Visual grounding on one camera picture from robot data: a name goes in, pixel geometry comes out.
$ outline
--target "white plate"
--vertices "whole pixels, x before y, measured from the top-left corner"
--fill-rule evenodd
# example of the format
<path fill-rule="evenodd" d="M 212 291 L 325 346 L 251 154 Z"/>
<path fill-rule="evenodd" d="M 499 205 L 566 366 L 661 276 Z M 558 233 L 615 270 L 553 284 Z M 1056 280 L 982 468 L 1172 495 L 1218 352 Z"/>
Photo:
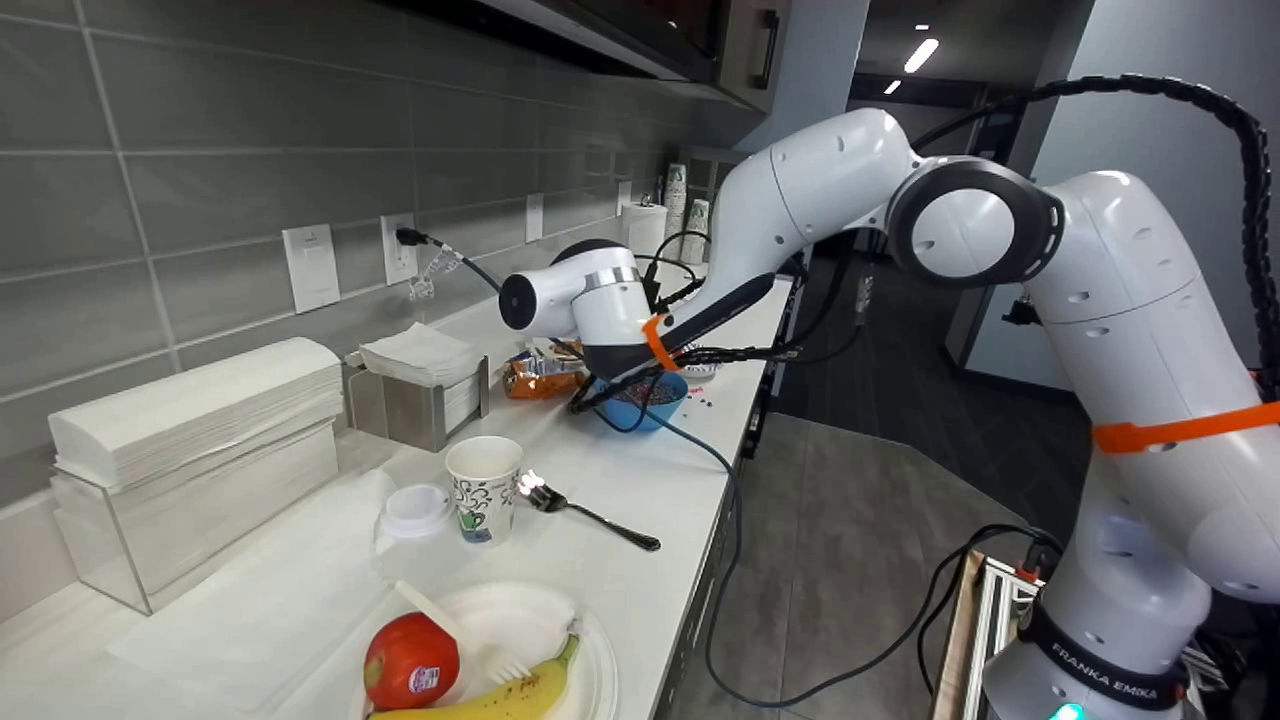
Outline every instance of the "white plate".
<path fill-rule="evenodd" d="M 442 602 L 459 625 L 463 639 L 498 645 L 526 665 L 558 656 L 570 629 L 582 634 L 582 654 L 570 668 L 570 693 L 559 696 L 553 720 L 613 720 L 621 705 L 615 662 L 594 616 L 586 616 L 566 593 L 542 585 L 482 585 Z M 452 701 L 469 701 L 493 687 L 475 665 L 463 662 Z"/>

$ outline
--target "white countertop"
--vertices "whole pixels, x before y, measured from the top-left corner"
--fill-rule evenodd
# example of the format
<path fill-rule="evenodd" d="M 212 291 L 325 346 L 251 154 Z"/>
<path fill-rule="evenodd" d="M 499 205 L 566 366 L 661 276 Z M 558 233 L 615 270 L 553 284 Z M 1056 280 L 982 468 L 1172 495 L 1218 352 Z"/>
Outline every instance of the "white countertop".
<path fill-rule="evenodd" d="M 783 300 L 790 284 L 777 284 L 773 298 L 713 333 L 710 346 L 767 346 L 781 329 Z M 746 439 L 762 375 L 764 366 L 755 361 L 715 370 L 715 375 L 678 410 L 671 423 L 710 439 L 722 456 L 734 460 Z M 128 662 L 128 654 L 120 654 L 152 647 L 144 639 L 158 639 L 158 629 L 168 625 L 191 625 L 195 634 L 220 629 L 217 621 L 202 625 L 202 609 L 212 606 L 217 590 L 239 590 L 257 606 L 268 606 L 257 590 L 322 590 L 310 579 L 261 585 L 261 577 L 251 577 L 251 564 L 261 564 L 271 548 L 280 554 L 289 541 L 298 545 L 299 534 L 322 534 L 316 545 L 299 548 L 334 545 L 341 528 L 310 528 L 310 514 L 325 514 L 325 503 L 334 509 L 341 493 L 357 502 L 365 493 L 370 502 L 370 493 L 383 493 L 383 486 L 442 482 L 442 456 L 392 447 L 352 433 L 346 437 L 346 478 L 298 503 L 289 516 L 271 521 L 265 534 L 239 545 L 212 579 L 161 609 L 158 616 L 137 616 L 71 585 L 30 609 L 23 616 L 0 625 L 0 717 L 85 720 L 128 714 L 134 720 L 352 720 L 365 645 L 377 629 L 370 597 L 377 606 L 398 606 L 392 593 L 383 593 L 383 577 L 408 577 L 431 597 L 449 597 L 488 579 L 528 579 L 571 597 L 613 654 L 621 680 L 621 720 L 654 717 L 686 613 L 691 613 L 690 602 L 713 548 L 729 486 L 726 468 L 704 447 L 691 447 L 671 433 L 615 437 L 597 418 L 570 418 L 547 401 L 499 401 L 469 433 L 503 433 L 513 439 L 526 439 L 528 463 L 547 478 L 553 490 L 586 509 L 597 509 L 609 521 L 661 537 L 666 548 L 642 554 L 582 516 L 542 516 L 532 509 L 520 509 L 515 528 L 493 548 L 463 548 L 452 537 L 431 545 L 401 545 L 383 555 L 374 555 L 370 548 L 370 570 L 361 571 L 370 577 L 374 593 L 365 597 L 268 597 L 275 613 L 299 609 L 299 621 L 325 616 L 322 609 L 327 609 L 325 621 L 337 621 L 337 629 L 322 629 L 322 635 L 327 634 L 337 635 L 337 645 L 325 645 L 325 654 L 316 654 L 322 645 L 271 647 L 280 654 L 280 668 L 304 673 L 285 678 L 275 701 L 261 707 L 237 707 L 223 696 L 202 693 L 217 687 L 217 680 L 202 680 L 195 668 L 208 656 L 237 662 L 239 639 L 251 647 L 265 645 L 268 634 L 251 634 L 239 639 L 237 634 L 212 639 L 206 635 L 206 656 L 202 647 L 181 647 L 191 654 L 191 668 L 166 673 L 144 668 L 148 662 L 137 665 Z"/>

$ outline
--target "ceiling light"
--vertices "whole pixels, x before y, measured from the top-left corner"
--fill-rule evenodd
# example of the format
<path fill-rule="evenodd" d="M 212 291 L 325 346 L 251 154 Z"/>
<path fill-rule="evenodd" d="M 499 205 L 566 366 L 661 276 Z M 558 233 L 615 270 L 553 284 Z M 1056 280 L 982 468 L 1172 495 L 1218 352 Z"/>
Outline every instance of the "ceiling light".
<path fill-rule="evenodd" d="M 913 75 L 916 70 L 925 70 L 936 49 L 940 42 L 925 37 L 919 49 L 910 55 L 905 72 Z"/>

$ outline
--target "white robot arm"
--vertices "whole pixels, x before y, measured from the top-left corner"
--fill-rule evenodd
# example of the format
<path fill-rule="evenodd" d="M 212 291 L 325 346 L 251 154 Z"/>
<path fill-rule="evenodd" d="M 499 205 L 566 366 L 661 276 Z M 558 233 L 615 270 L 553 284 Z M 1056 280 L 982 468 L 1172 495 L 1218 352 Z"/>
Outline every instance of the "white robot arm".
<path fill-rule="evenodd" d="M 989 162 L 919 162 L 883 114 L 814 125 L 715 197 L 704 290 L 654 316 L 623 248 L 513 276 L 503 320 L 576 333 L 599 375 L 667 366 L 802 248 L 883 224 L 940 284 L 1020 280 L 1096 423 L 1075 537 L 1031 629 L 989 668 L 995 717 L 1179 717 L 1177 656 L 1213 590 L 1280 606 L 1280 406 L 1259 406 L 1160 200 L 1126 171 L 1037 189 Z"/>

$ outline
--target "counter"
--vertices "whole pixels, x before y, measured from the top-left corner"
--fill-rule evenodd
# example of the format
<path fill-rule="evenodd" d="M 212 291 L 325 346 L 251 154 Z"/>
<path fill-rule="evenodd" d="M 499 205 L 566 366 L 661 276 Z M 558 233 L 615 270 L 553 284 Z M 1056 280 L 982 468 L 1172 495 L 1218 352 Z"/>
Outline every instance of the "counter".
<path fill-rule="evenodd" d="M 783 305 L 790 284 L 777 284 L 710 346 L 773 346 Z M 722 370 L 671 423 L 734 460 L 762 375 L 764 366 Z M 726 468 L 671 433 L 615 437 L 597 418 L 570 418 L 566 406 L 546 401 L 498 401 L 469 433 L 528 446 L 528 463 L 570 502 L 654 534 L 666 548 L 638 554 L 582 516 L 520 509 L 513 537 L 493 548 L 463 548 L 449 537 L 374 555 L 374 524 L 361 514 L 377 516 L 392 486 L 442 482 L 442 456 L 348 433 L 346 472 L 327 490 L 237 545 L 217 577 L 166 613 L 137 616 L 71 585 L 7 621 L 0 629 L 0 717 L 352 720 L 370 634 L 377 613 L 398 606 L 390 577 L 408 577 L 431 597 L 488 579 L 528 579 L 571 597 L 613 656 L 615 717 L 654 717 L 715 537 Z M 261 680 L 257 701 L 230 693 L 237 668 L 265 668 L 245 678 L 245 685 Z"/>

